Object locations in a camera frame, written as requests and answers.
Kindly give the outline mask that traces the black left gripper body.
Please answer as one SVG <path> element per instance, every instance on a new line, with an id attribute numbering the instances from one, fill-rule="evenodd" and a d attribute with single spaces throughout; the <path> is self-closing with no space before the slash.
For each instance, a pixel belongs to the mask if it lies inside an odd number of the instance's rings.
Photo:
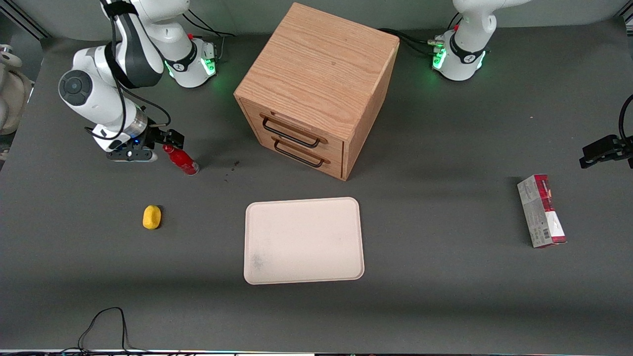
<path id="1" fill-rule="evenodd" d="M 622 161 L 626 160 L 627 164 L 633 169 L 633 137 L 628 136 L 624 139 L 615 138 L 613 140 L 615 153 L 613 160 Z"/>

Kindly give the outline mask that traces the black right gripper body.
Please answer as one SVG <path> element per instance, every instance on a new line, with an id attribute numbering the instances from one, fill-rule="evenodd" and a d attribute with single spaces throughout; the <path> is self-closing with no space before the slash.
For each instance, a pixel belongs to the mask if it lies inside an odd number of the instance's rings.
<path id="1" fill-rule="evenodd" d="M 163 145 L 164 140 L 155 140 L 155 128 L 165 128 L 166 124 L 149 124 L 147 128 L 140 135 L 140 148 L 141 149 L 154 149 L 155 144 Z"/>

